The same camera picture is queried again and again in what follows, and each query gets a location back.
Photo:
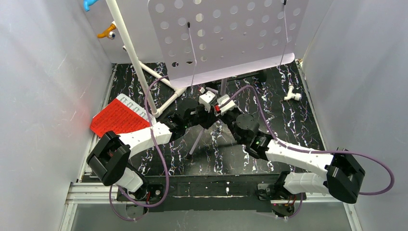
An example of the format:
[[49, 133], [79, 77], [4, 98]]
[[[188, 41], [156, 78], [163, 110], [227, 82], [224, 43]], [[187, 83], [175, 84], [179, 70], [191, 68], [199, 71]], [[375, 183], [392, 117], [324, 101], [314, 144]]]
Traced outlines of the red sheet music book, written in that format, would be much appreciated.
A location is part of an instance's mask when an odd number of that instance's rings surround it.
[[93, 117], [89, 128], [100, 138], [108, 131], [125, 134], [147, 128], [148, 118], [153, 125], [156, 123], [144, 107], [121, 93]]

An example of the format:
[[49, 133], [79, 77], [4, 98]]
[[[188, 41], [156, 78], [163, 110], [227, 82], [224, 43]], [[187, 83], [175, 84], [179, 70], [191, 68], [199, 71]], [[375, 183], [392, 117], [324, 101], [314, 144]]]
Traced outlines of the lilac perforated music stand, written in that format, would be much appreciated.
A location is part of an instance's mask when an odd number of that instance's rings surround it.
[[150, 0], [148, 11], [177, 88], [295, 60], [306, 0]]

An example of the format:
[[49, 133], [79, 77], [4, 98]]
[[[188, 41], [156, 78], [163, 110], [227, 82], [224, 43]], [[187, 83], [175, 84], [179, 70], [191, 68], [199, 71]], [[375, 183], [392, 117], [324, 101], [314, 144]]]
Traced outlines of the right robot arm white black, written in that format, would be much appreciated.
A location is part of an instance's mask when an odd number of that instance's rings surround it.
[[280, 174], [274, 184], [276, 192], [330, 194], [344, 203], [356, 203], [365, 170], [351, 154], [327, 154], [275, 139], [259, 129], [258, 121], [252, 115], [237, 108], [220, 109], [219, 112], [221, 121], [250, 156], [305, 170], [304, 173]]

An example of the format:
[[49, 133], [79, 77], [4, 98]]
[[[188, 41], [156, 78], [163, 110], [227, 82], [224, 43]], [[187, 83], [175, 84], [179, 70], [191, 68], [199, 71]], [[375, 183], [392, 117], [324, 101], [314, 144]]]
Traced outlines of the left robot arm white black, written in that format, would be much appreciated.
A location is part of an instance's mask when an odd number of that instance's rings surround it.
[[119, 185], [136, 192], [145, 183], [140, 173], [130, 168], [134, 155], [167, 144], [184, 136], [187, 128], [209, 128], [221, 112], [219, 105], [183, 100], [177, 110], [167, 112], [159, 122], [149, 122], [118, 99], [99, 114], [91, 129], [100, 140], [87, 157], [87, 164], [105, 186]]

